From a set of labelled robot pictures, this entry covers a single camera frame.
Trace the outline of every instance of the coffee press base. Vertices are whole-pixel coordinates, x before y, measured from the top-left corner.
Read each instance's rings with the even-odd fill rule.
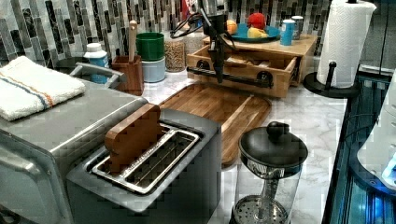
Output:
[[[258,218],[261,204],[265,204],[263,219]],[[248,195],[238,201],[233,209],[230,224],[287,224],[288,213],[276,200],[261,195]]]

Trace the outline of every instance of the wooden drawer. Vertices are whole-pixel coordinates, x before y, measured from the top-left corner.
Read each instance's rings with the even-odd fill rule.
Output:
[[[202,62],[207,62],[210,66],[209,69],[213,71],[213,65],[207,52],[208,48],[209,46],[205,46],[193,54],[189,54],[187,56],[187,66],[199,67],[202,65]],[[272,76],[273,85],[270,87],[259,87],[226,79],[224,79],[220,85],[243,91],[257,92],[268,96],[286,97],[293,76],[298,75],[297,57],[281,53],[267,53],[251,49],[240,49],[237,52],[225,50],[224,61],[224,74],[255,81],[258,80],[263,73],[267,75],[269,73]],[[263,62],[268,63],[268,66],[260,66],[260,63]],[[189,72],[188,76],[189,78],[202,82],[218,84],[215,77],[197,75],[193,72]]]

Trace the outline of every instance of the black stand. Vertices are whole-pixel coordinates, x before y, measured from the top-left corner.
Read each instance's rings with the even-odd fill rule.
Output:
[[[361,86],[359,83],[355,82],[353,86],[349,88],[335,88],[332,87],[332,76],[334,75],[334,68],[336,67],[335,62],[329,63],[329,75],[327,75],[326,85],[321,84],[317,80],[317,73],[308,74],[304,79],[304,86],[309,91],[312,91],[315,94],[343,99],[343,98],[353,98],[359,95],[361,92]]]

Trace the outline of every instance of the paper towel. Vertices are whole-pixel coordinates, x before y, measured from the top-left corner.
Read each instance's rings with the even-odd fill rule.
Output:
[[[326,84],[329,63],[336,62],[332,87],[353,85],[374,10],[374,4],[363,1],[357,4],[349,4],[345,0],[332,1],[318,66],[320,83]]]

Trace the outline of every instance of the blue cup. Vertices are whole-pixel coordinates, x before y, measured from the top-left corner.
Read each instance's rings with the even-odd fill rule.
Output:
[[[293,39],[293,31],[295,26],[293,20],[283,20],[282,29],[280,31],[280,44],[290,46]]]

